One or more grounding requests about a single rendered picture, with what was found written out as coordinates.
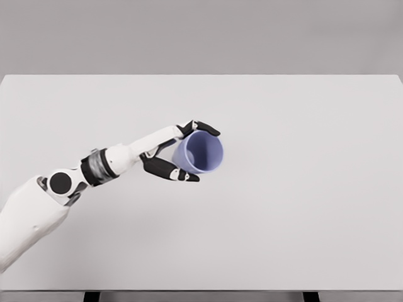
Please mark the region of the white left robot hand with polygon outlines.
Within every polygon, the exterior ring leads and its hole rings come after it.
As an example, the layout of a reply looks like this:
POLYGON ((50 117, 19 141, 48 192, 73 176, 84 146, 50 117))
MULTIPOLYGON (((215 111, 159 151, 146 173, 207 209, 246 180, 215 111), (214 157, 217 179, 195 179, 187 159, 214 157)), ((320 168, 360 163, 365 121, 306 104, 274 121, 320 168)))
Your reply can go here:
POLYGON ((220 136, 220 132, 211 125, 199 120, 190 120, 155 131, 131 143, 130 148, 149 174, 169 181, 198 182, 200 178, 196 174, 186 172, 176 164, 158 157, 162 150, 179 140, 184 140, 195 131, 204 131, 214 137, 220 136))

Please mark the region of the blue plastic cup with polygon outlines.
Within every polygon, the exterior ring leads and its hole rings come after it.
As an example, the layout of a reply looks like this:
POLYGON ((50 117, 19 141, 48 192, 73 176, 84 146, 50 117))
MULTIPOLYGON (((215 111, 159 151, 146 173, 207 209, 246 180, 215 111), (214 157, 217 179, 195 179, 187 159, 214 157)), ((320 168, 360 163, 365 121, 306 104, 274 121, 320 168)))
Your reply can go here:
POLYGON ((218 169, 223 157, 224 148, 220 139, 198 130, 179 143, 172 161, 186 172, 205 174, 218 169))

